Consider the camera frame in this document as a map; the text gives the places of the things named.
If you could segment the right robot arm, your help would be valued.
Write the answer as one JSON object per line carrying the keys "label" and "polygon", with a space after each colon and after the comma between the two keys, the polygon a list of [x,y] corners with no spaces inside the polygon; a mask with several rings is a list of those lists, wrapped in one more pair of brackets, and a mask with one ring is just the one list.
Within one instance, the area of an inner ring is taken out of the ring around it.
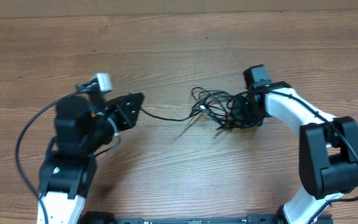
{"label": "right robot arm", "polygon": [[261,126],[274,117],[299,137],[301,186],[274,215],[248,215],[247,223],[332,223],[326,208],[358,201],[358,125],[317,109],[286,82],[273,82],[263,65],[243,73],[246,90],[229,100],[230,128]]}

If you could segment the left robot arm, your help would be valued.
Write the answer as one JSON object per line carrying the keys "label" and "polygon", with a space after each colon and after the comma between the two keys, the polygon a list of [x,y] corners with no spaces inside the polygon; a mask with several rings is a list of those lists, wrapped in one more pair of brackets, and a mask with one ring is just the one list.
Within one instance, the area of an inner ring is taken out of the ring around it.
{"label": "left robot arm", "polygon": [[82,96],[56,106],[56,135],[39,172],[37,223],[77,223],[97,170],[96,151],[135,126],[144,95],[134,93],[91,109]]}

